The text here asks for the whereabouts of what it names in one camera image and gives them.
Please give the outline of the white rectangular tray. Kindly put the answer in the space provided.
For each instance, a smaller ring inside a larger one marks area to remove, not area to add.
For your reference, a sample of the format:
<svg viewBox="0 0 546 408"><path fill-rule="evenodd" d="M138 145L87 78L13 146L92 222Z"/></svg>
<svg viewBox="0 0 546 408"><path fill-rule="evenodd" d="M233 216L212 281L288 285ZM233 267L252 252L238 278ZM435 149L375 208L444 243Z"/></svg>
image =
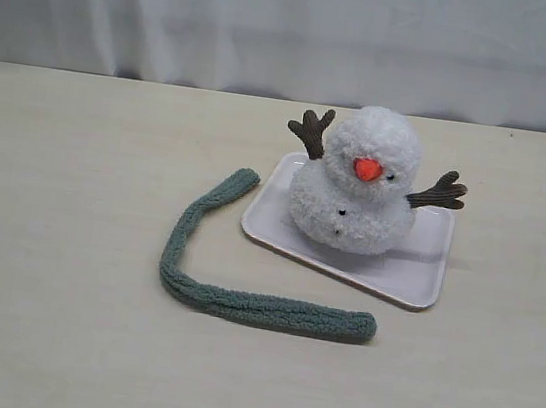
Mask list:
<svg viewBox="0 0 546 408"><path fill-rule="evenodd" d="M414 228L400 247L382 256L346 254L302 234L289 215L289 183L307 155L290 152L260 183L240 219L244 235L287 259L394 303L422 311L440 298L452 246L455 216L441 208L417 211Z"/></svg>

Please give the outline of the white backdrop curtain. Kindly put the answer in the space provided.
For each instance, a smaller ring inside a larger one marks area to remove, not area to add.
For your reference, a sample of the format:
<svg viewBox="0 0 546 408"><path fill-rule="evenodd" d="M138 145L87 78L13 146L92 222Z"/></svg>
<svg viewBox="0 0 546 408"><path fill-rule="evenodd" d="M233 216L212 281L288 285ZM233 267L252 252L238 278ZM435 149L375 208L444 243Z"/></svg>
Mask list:
<svg viewBox="0 0 546 408"><path fill-rule="evenodd" d="M546 132L546 0L0 0L0 61Z"/></svg>

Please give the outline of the white plush snowman toy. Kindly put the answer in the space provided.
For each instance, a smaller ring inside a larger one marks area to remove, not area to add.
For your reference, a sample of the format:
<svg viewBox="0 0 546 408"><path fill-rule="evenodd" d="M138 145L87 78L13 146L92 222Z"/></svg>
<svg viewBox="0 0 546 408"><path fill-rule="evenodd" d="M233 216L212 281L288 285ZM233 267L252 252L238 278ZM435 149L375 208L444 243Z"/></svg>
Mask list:
<svg viewBox="0 0 546 408"><path fill-rule="evenodd" d="M306 160L288 190L291 220L310 240L353 255L397 248L422 208L464 209L468 186L458 169L418 190L423 146L411 121L367 105L340 121L334 108L306 109L287 126Z"/></svg>

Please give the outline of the green fuzzy scarf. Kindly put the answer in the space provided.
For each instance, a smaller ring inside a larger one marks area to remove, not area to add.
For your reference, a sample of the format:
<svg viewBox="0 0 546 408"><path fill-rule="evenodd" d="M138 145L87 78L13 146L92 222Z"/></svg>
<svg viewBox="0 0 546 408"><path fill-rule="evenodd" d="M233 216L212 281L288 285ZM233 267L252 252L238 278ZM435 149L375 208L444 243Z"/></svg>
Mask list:
<svg viewBox="0 0 546 408"><path fill-rule="evenodd" d="M200 283L181 270L190 238L211 211L237 201L261 180L252 168L239 168L193 200L168 235L159 258L161 286L177 302L234 324L287 335L348 344L367 344L378 331L370 312L342 310L289 297Z"/></svg>

